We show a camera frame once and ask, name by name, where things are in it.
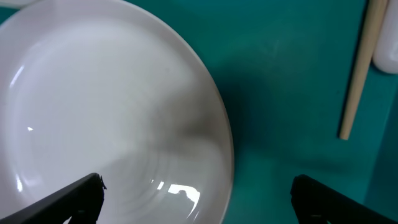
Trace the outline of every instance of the teal surface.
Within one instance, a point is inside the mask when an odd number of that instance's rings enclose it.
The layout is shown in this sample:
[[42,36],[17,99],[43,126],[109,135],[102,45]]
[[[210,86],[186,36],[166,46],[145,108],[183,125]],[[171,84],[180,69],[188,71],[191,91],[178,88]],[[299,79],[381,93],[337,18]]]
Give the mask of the teal surface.
[[365,198],[369,208],[398,221],[398,93],[392,104],[384,137]]
[[17,10],[0,7],[0,23],[12,16]]
[[297,223],[289,191],[299,174],[391,214],[377,177],[398,170],[380,166],[398,156],[394,140],[383,138],[396,76],[370,69],[351,137],[337,138],[366,1],[131,2],[175,29],[219,88],[235,152],[224,224]]

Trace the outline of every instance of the white container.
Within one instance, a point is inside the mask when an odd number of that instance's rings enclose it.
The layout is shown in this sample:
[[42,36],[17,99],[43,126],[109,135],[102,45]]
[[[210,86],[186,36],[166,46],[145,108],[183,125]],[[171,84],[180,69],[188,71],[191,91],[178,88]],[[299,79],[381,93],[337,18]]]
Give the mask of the white container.
[[398,0],[390,0],[373,62],[383,72],[398,74]]

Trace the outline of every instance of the teal background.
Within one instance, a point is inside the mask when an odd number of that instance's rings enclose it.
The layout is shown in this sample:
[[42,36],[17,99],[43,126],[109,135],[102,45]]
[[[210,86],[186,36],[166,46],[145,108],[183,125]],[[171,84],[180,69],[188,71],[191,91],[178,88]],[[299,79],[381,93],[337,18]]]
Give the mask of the teal background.
[[176,30],[219,88],[235,153],[224,224],[297,223],[299,174],[398,220],[396,76],[370,68],[351,137],[337,138],[366,1],[130,2]]

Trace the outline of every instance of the white object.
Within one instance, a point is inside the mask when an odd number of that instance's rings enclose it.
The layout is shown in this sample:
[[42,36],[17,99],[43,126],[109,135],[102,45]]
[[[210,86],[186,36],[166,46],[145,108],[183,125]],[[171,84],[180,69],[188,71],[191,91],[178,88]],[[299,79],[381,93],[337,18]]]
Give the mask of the white object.
[[398,0],[387,6],[373,62],[383,72],[398,73]]
[[222,221],[225,109],[160,19],[124,1],[40,1],[0,27],[0,75],[0,218],[98,172],[98,223]]

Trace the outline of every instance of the white bowl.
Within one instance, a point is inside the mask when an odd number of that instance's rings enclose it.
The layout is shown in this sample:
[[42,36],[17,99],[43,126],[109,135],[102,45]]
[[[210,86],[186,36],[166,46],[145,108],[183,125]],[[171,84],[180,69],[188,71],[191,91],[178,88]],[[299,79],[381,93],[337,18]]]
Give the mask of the white bowl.
[[233,150],[204,64],[111,0],[44,0],[0,27],[0,218],[97,172],[98,223],[220,223]]

